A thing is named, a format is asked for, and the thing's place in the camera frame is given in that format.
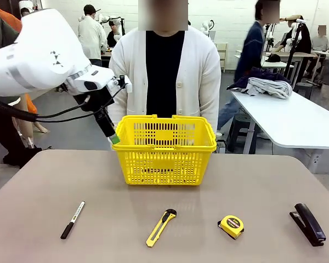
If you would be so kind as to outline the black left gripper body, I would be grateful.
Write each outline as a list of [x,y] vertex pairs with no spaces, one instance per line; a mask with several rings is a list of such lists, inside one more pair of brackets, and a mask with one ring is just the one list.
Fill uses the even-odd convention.
[[93,116],[101,129],[113,129],[114,124],[108,115],[107,107],[114,103],[114,99],[107,87],[103,89],[75,95],[73,98],[78,104],[85,101],[90,96],[88,102],[81,107],[84,112],[94,112]]

